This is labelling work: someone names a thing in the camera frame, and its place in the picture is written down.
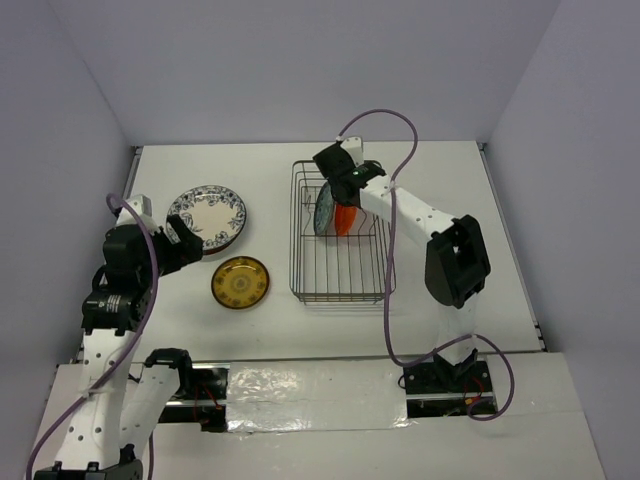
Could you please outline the speckled white plate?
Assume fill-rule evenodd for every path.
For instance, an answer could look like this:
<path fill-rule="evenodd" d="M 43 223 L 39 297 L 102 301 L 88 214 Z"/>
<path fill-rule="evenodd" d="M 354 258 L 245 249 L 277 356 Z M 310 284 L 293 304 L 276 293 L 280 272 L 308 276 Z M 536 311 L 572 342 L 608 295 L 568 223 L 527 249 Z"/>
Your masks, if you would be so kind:
<path fill-rule="evenodd" d="M 244 201 L 236 192 L 225 186 L 203 185 L 179 195 L 171 203 L 167 217 L 171 214 L 180 215 L 186 225 L 203 240 L 201 230 L 206 217 L 238 210 L 247 213 Z"/>

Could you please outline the orange plate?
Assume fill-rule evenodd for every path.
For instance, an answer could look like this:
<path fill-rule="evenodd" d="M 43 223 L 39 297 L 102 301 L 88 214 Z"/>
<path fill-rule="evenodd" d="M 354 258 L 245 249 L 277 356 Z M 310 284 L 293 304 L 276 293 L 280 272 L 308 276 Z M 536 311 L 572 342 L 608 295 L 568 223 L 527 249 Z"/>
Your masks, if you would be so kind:
<path fill-rule="evenodd" d="M 358 214 L 358 209 L 337 204 L 334 215 L 334 229 L 338 236 L 349 234 Z"/>

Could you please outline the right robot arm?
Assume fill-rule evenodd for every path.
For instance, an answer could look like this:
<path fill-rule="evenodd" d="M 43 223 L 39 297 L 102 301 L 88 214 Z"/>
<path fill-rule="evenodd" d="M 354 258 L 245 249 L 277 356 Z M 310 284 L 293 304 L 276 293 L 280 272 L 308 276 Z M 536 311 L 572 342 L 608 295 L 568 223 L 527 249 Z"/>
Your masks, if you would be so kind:
<path fill-rule="evenodd" d="M 393 279 L 397 232 L 424 250 L 424 283 L 440 314 L 437 345 L 423 359 L 435 363 L 435 380 L 442 389 L 460 389 L 477 358 L 477 300 L 491 273 L 479 222 L 471 215 L 443 212 L 399 187 L 394 174 L 364 159 L 359 137 L 334 142 L 313 161 L 337 204 L 389 223 L 387 283 Z"/>

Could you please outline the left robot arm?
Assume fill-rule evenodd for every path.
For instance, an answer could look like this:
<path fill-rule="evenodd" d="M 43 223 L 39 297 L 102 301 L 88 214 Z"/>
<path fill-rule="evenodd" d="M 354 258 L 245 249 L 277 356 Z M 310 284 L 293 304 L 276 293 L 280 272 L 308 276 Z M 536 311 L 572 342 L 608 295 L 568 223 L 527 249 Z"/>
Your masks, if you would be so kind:
<path fill-rule="evenodd" d="M 104 262 L 82 305 L 83 361 L 77 399 L 37 441 L 42 448 L 60 427 L 67 428 L 52 464 L 29 479 L 142 479 L 151 472 L 144 449 L 171 398 L 195 389 L 196 374 L 187 351 L 154 350 L 145 360 L 131 400 L 125 398 L 129 371 L 141 334 L 155 304 L 159 279 L 201 260 L 202 239 L 177 215 L 167 219 L 176 233 L 143 214 L 118 212 L 105 235 Z"/>

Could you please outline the small blue patterned plate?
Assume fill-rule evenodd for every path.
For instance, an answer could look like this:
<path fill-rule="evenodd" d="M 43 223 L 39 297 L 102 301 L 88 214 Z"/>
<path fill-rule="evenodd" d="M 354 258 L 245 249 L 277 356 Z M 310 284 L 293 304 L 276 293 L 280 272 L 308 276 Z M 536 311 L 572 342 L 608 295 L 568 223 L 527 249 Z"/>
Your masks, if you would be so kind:
<path fill-rule="evenodd" d="M 313 227 L 316 236 L 325 235 L 335 209 L 331 186 L 325 182 L 321 187 L 315 202 Z"/>

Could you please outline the dark green plate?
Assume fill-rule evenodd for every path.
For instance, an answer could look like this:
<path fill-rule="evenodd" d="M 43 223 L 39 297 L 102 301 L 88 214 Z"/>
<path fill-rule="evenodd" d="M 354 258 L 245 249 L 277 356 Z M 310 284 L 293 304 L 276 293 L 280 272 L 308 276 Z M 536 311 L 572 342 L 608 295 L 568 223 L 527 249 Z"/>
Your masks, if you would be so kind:
<path fill-rule="evenodd" d="M 206 217 L 201 230 L 203 249 L 233 244 L 243 233 L 246 224 L 247 213 L 240 210 Z"/>

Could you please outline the yellow brown plate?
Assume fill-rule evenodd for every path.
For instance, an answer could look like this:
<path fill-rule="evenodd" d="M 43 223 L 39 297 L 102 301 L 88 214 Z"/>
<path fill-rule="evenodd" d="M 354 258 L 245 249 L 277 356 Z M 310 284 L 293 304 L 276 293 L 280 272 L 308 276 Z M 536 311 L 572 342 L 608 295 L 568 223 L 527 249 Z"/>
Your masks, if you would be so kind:
<path fill-rule="evenodd" d="M 250 256 L 224 261 L 211 279 L 211 293 L 221 306 L 231 310 L 250 309 L 267 295 L 271 279 L 266 266 Z"/>

